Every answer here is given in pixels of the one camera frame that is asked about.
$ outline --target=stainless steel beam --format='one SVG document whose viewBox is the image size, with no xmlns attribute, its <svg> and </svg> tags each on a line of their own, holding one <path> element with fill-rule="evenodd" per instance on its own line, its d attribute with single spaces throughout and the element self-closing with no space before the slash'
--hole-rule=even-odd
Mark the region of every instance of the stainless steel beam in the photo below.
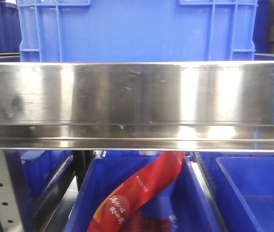
<svg viewBox="0 0 274 232">
<path fill-rule="evenodd" d="M 0 63 L 0 148 L 274 151 L 274 62 Z"/>
</svg>

